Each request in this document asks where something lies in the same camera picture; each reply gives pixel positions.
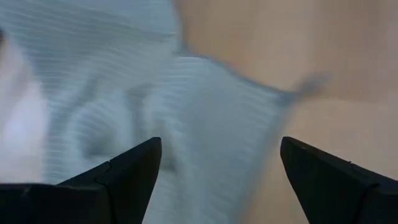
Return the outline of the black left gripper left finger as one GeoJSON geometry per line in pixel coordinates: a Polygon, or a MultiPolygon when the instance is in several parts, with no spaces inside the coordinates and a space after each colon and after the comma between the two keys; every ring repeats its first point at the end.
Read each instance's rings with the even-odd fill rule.
{"type": "Polygon", "coordinates": [[[161,157],[154,137],[57,185],[0,184],[0,224],[142,224],[161,157]]]}

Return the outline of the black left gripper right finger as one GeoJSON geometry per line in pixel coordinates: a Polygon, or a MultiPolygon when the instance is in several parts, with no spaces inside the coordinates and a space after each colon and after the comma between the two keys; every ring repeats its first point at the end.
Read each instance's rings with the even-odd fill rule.
{"type": "Polygon", "coordinates": [[[398,180],[288,136],[280,157],[309,224],[398,224],[398,180]]]}

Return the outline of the grey microfiber towel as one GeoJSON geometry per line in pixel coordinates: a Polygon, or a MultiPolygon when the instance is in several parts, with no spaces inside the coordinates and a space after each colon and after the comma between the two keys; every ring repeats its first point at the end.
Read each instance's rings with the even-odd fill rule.
{"type": "Polygon", "coordinates": [[[182,44],[171,0],[0,0],[0,28],[47,102],[40,178],[56,184],[158,136],[144,224],[238,224],[299,97],[182,44]]]}

